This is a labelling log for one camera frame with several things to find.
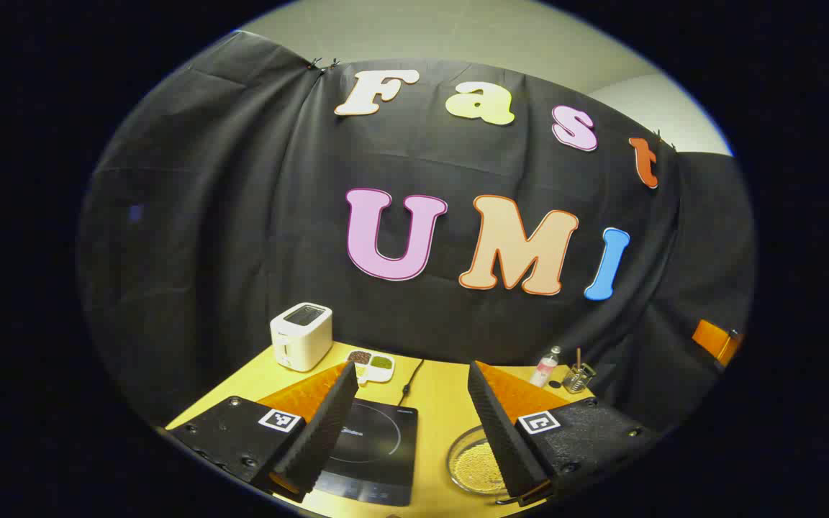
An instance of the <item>induction cooktop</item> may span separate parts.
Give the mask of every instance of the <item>induction cooktop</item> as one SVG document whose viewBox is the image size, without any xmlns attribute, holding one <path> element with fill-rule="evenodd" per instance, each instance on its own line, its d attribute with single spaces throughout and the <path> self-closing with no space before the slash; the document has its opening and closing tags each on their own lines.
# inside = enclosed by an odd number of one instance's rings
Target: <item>induction cooktop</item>
<svg viewBox="0 0 829 518">
<path fill-rule="evenodd" d="M 416 409 L 355 399 L 315 488 L 372 504 L 408 505 L 415 440 Z"/>
</svg>

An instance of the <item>white toaster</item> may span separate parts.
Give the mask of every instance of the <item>white toaster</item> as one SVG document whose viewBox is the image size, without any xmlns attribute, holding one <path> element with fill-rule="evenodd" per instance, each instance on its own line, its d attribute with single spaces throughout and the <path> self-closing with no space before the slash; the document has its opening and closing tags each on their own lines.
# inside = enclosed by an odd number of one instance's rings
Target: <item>white toaster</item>
<svg viewBox="0 0 829 518">
<path fill-rule="evenodd" d="M 332 348 L 332 310 L 300 302 L 271 321 L 277 363 L 294 371 L 310 371 Z"/>
</svg>

